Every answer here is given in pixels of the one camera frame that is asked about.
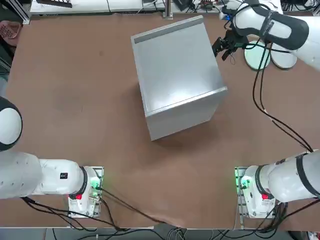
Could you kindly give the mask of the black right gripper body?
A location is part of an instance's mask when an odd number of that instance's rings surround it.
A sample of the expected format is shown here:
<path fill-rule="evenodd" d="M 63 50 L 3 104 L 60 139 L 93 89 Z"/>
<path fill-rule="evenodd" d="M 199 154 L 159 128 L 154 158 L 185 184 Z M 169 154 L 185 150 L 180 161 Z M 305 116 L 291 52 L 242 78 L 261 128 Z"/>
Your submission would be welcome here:
<path fill-rule="evenodd" d="M 226 41 L 225 50 L 242 46 L 242 37 L 236 31 L 227 30 L 223 39 Z"/>

